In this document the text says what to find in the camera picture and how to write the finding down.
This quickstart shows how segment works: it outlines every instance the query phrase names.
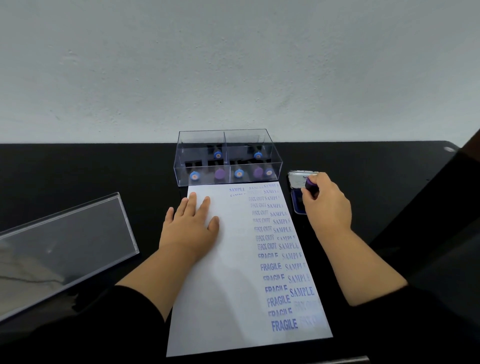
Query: glossy black tabletop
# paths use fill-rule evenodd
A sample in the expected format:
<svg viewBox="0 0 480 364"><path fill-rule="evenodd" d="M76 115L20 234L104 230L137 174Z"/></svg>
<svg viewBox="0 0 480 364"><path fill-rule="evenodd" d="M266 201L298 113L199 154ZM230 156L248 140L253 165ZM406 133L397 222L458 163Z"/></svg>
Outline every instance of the glossy black tabletop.
<svg viewBox="0 0 480 364"><path fill-rule="evenodd" d="M366 242L372 241L448 162L454 154L451 150L457 150L455 145L443 141L276 143L276 146L284 161L280 183L287 201L289 170L327 172L351 201L352 228ZM0 342L54 317L55 301L66 294L76 297L76 308L80 309L157 249L168 207L177 206L181 196L186 195L185 188L177 187L173 172L175 147L175 144L0 145L0 231L119 192L141 253L67 293L6 320L0 325ZM305 219L295 221L297 229L302 229L298 224L306 224ZM311 266L315 258L308 256L307 245L318 249L319 244L315 239L301 243ZM335 288L334 276L325 277L332 281L321 295L328 317L329 310L335 310L336 301L324 301L340 293ZM333 328L334 336L338 330Z"/></svg>

